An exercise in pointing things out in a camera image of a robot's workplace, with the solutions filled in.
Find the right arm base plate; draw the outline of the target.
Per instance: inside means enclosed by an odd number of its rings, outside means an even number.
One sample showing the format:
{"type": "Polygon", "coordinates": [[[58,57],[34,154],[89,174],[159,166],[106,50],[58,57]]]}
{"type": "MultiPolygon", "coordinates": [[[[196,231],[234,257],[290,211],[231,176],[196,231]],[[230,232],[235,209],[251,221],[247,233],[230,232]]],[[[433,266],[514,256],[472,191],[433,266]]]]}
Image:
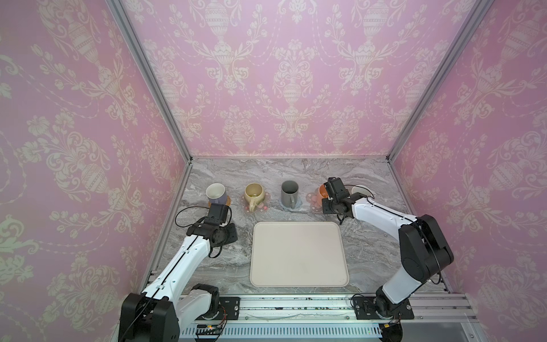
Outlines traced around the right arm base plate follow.
{"type": "Polygon", "coordinates": [[[406,299],[398,304],[391,303],[383,297],[363,296],[356,294],[350,299],[357,320],[413,320],[415,315],[406,299]]]}

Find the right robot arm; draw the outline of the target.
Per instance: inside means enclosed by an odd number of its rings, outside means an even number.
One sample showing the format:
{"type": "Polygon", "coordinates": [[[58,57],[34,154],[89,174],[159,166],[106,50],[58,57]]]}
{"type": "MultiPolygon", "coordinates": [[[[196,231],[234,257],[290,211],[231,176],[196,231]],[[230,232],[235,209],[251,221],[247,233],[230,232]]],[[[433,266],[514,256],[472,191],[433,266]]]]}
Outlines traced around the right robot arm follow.
{"type": "Polygon", "coordinates": [[[401,267],[375,295],[379,316],[397,319],[405,301],[434,275],[454,262],[454,255],[437,220],[430,215],[404,214],[374,201],[359,192],[351,194],[340,178],[324,184],[322,199],[325,215],[336,215],[368,223],[394,237],[400,246],[401,267]]]}

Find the woven tan coaster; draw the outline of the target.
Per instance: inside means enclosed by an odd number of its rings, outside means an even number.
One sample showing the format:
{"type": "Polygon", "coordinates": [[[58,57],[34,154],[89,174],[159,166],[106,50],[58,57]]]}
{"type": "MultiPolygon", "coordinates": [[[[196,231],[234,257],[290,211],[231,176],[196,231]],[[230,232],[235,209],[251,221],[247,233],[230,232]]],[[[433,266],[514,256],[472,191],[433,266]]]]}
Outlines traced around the woven tan coaster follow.
{"type": "MultiPolygon", "coordinates": [[[[211,207],[212,203],[211,202],[208,202],[208,207],[211,207]]],[[[230,198],[230,196],[227,196],[227,199],[226,199],[226,204],[227,206],[231,206],[232,205],[232,200],[230,198]]]]}

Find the orange pink mug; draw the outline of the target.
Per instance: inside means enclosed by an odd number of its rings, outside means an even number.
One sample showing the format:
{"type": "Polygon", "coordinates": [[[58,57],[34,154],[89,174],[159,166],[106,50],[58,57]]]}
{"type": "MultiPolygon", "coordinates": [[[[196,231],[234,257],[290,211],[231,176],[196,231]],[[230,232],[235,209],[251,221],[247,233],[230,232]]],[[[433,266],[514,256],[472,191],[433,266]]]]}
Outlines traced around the orange pink mug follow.
{"type": "Polygon", "coordinates": [[[319,187],[319,195],[321,198],[328,198],[328,193],[325,185],[321,185],[319,187]]]}

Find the pink flower coaster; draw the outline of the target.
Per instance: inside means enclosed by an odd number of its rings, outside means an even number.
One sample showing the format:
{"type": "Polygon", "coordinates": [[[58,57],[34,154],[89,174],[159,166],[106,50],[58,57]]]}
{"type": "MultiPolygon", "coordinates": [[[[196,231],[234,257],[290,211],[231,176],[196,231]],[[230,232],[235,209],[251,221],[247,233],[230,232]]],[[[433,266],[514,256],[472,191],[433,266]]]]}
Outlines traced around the pink flower coaster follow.
{"type": "Polygon", "coordinates": [[[320,214],[323,212],[322,199],[323,196],[321,195],[321,192],[319,190],[316,190],[315,192],[310,192],[306,195],[306,201],[307,203],[309,203],[310,210],[313,213],[320,214]]]}
{"type": "Polygon", "coordinates": [[[270,207],[269,202],[271,202],[271,194],[269,192],[266,192],[264,200],[255,207],[255,211],[253,212],[249,210],[249,203],[246,201],[244,195],[239,198],[239,202],[243,206],[243,210],[244,212],[246,212],[246,214],[266,212],[270,207]]]}

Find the yellow-green mug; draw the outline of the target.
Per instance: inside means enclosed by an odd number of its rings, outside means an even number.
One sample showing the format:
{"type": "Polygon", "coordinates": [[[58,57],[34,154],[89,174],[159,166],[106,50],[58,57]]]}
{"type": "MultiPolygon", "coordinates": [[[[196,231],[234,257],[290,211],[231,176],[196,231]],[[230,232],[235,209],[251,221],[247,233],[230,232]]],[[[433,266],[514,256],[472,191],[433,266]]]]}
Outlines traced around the yellow-green mug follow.
{"type": "Polygon", "coordinates": [[[255,207],[265,198],[265,190],[259,183],[251,183],[245,187],[244,196],[249,203],[249,210],[255,211],[255,207]]]}

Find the white mug purple handle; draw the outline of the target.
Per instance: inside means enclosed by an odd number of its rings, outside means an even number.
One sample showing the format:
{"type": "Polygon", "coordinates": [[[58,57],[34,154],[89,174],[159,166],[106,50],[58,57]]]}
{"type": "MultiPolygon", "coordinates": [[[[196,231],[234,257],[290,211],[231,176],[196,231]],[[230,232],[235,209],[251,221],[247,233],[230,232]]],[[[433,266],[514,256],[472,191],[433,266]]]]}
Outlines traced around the white mug purple handle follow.
{"type": "Polygon", "coordinates": [[[213,183],[209,185],[206,189],[206,196],[208,202],[212,204],[227,204],[227,193],[226,188],[222,183],[213,183]]]}

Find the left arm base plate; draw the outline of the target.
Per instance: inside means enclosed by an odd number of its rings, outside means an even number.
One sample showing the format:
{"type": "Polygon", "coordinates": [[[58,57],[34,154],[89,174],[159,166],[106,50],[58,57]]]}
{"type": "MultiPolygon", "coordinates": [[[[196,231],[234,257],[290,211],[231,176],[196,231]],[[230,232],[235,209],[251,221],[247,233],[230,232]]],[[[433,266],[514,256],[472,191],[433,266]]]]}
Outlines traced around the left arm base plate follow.
{"type": "Polygon", "coordinates": [[[226,319],[228,321],[237,321],[239,319],[239,308],[241,298],[238,296],[221,296],[216,320],[226,319]]]}

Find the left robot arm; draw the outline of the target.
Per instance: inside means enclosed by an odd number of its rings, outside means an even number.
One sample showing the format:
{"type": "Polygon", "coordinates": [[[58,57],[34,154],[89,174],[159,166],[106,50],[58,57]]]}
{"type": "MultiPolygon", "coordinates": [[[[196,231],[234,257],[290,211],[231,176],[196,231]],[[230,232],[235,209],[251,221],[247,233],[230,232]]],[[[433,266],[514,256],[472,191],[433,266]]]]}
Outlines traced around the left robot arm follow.
{"type": "Polygon", "coordinates": [[[165,269],[139,294],[130,293],[121,306],[119,341],[178,341],[197,319],[218,324],[199,327],[195,340],[217,341],[224,333],[229,312],[222,305],[216,286],[197,284],[188,295],[183,290],[214,249],[237,241],[228,205],[212,204],[207,216],[187,228],[187,236],[165,269]]]}

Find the dark grey mug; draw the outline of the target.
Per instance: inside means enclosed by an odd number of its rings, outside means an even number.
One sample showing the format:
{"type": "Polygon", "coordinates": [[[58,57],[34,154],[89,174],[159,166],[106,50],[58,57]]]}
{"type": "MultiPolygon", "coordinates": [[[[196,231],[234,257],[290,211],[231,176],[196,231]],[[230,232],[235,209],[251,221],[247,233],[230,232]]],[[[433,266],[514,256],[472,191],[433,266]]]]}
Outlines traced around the dark grey mug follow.
{"type": "Polygon", "coordinates": [[[285,208],[296,209],[299,205],[299,185],[293,180],[286,180],[281,185],[281,204],[285,208]]]}

